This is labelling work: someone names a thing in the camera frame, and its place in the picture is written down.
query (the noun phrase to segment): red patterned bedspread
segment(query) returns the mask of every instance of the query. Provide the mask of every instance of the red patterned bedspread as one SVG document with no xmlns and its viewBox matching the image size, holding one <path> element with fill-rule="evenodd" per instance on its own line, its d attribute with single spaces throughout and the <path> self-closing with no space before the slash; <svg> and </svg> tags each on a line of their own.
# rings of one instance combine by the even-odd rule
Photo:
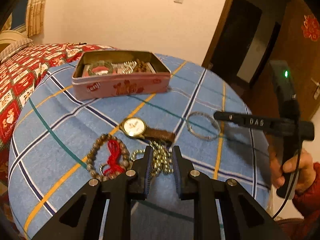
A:
<svg viewBox="0 0 320 240">
<path fill-rule="evenodd" d="M 109 48 L 70 43 L 31 46 L 0 65 L 0 208 L 11 222 L 7 193 L 9 145 L 21 109 L 48 68 L 75 61 L 84 51 Z"/>
</svg>

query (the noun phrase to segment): brown leather watch strap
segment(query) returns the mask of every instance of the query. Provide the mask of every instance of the brown leather watch strap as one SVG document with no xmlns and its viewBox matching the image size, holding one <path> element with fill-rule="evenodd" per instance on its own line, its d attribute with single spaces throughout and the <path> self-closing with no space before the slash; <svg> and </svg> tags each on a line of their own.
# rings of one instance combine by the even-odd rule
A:
<svg viewBox="0 0 320 240">
<path fill-rule="evenodd" d="M 169 142 L 174 142 L 174 139 L 176 138 L 176 135 L 172 132 L 168 132 L 166 130 L 158 130 L 147 127 L 146 130 L 143 133 L 143 136 L 146 138 L 154 138 Z"/>
</svg>

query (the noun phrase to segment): silver bangle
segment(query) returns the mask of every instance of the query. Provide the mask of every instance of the silver bangle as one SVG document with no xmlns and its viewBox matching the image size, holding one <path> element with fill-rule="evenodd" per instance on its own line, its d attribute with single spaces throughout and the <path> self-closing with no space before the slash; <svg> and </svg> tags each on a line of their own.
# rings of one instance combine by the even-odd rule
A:
<svg viewBox="0 0 320 240">
<path fill-rule="evenodd" d="M 192 127 L 191 127 L 191 125 L 190 125 L 190 123 L 189 123 L 189 117 L 191 117 L 191 116 L 193 116 L 193 115 L 199 115 L 199 116 L 203 116 L 203 117 L 205 117 L 205 118 L 207 118 L 210 122 L 211 122 L 211 125 L 214 127 L 214 128 L 216 128 L 217 129 L 217 134 L 216 135 L 213 135 L 213 136 L 211 136 L 211 135 L 209 135 L 209 136 L 203 136 L 203 135 L 201 135 L 201 134 L 198 134 L 198 133 L 196 133 L 196 132 L 194 132 L 194 130 L 192 129 Z M 188 115 L 188 117 L 187 117 L 187 127 L 188 127 L 188 131 L 191 133 L 191 134 L 193 134 L 194 136 L 196 136 L 196 137 L 198 137 L 198 138 L 200 138 L 200 139 L 202 139 L 202 140 L 214 140 L 214 139 L 216 139 L 217 137 L 218 137 L 218 135 L 220 134 L 220 125 L 219 125 L 219 123 L 211 116 L 211 115 L 209 115 L 209 114 L 206 114 L 206 113 L 203 113 L 203 112 L 198 112 L 198 111 L 196 111 L 196 112 L 192 112 L 192 113 L 190 113 L 189 115 Z"/>
</svg>

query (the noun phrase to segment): hand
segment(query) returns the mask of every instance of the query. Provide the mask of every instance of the hand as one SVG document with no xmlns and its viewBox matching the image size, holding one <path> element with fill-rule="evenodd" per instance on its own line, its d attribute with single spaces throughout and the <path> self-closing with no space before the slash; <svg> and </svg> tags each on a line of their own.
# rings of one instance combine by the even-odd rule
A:
<svg viewBox="0 0 320 240">
<path fill-rule="evenodd" d="M 284 184 L 283 172 L 291 173 L 295 171 L 298 156 L 295 155 L 290 160 L 287 160 L 281 168 L 281 165 L 276 158 L 277 148 L 279 149 L 276 143 L 270 143 L 268 151 L 271 169 L 271 182 L 276 188 L 279 188 Z M 296 186 L 296 193 L 300 195 L 312 185 L 316 178 L 316 171 L 313 169 L 312 156 L 305 149 L 301 150 L 299 169 L 300 173 Z"/>
</svg>

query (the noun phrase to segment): round table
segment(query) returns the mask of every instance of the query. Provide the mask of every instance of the round table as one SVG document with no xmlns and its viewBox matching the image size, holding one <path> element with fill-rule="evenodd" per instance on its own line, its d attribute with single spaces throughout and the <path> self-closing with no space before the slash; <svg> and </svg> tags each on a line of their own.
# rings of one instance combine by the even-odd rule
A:
<svg viewBox="0 0 320 240">
<path fill-rule="evenodd" d="M 109 132 L 120 138 L 130 153 L 146 147 L 117 128 L 129 115 L 143 119 L 150 127 L 175 132 L 175 145 L 196 169 L 218 180 L 236 179 L 266 207 L 270 174 L 264 134 L 222 123 L 221 136 L 205 141 L 190 134 L 184 121 L 193 111 L 249 113 L 247 106 L 211 71 L 182 59 L 157 56 L 172 72 L 170 88 L 164 94 L 79 101 L 71 85 L 77 62 L 49 69 L 20 114 L 10 148 L 9 200 L 17 227 L 25 236 L 32 238 L 90 179 L 65 147 L 83 159 L 95 139 Z M 194 122 L 208 125 L 200 117 Z M 103 146 L 95 161 L 97 170 L 108 155 Z M 132 240 L 193 239 L 193 201 L 178 199 L 173 174 L 153 178 L 147 200 L 132 207 L 131 236 Z"/>
</svg>

